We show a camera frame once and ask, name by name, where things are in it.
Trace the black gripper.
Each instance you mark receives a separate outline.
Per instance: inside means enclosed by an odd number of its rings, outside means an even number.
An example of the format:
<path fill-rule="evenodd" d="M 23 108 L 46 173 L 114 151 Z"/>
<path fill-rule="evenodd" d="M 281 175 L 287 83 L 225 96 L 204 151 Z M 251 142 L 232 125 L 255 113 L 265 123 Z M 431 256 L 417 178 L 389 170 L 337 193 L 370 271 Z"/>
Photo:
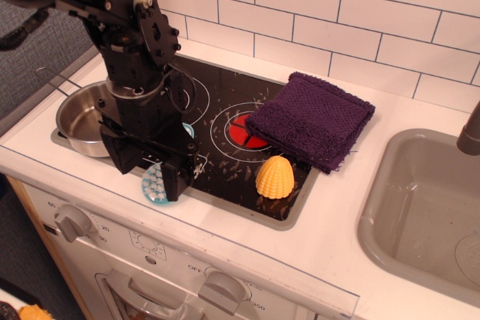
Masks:
<path fill-rule="evenodd" d="M 103 144 L 122 174 L 145 162 L 143 158 L 167 159 L 185 156 L 183 115 L 191 111 L 194 96 L 189 91 L 159 91 L 138 98 L 115 97 L 112 94 L 97 109 L 102 114 L 100 136 Z M 191 161 L 168 159 L 161 164 L 166 198 L 176 202 L 194 183 Z"/>

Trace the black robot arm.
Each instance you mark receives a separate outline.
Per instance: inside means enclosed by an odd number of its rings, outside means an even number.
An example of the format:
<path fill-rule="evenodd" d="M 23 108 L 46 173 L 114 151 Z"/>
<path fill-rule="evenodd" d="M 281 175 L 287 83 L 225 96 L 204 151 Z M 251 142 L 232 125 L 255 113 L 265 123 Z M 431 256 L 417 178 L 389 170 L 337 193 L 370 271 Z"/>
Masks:
<path fill-rule="evenodd" d="M 82 20 L 103 57 L 105 99 L 97 100 L 102 142 L 122 173 L 141 159 L 160 161 L 166 198 L 174 202 L 192 185 L 198 147 L 182 124 L 197 92 L 186 91 L 190 74 L 175 63 L 179 32 L 158 0 L 4 0 L 34 14 L 4 36 L 1 49 L 17 48 L 47 18 L 51 8 Z"/>

